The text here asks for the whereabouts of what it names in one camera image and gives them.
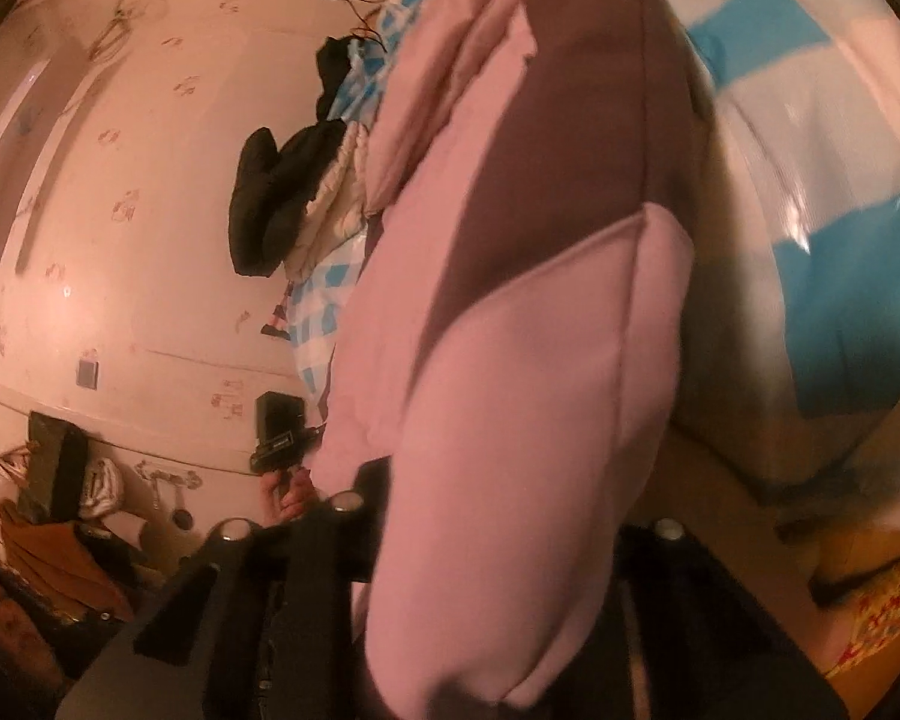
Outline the person's left hand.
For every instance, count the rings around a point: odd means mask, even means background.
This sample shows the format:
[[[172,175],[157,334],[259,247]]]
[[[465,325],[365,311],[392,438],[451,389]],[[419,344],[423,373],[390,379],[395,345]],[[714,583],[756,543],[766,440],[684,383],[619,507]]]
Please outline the person's left hand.
[[[260,476],[261,523],[278,527],[305,515],[320,500],[310,470],[297,465]]]

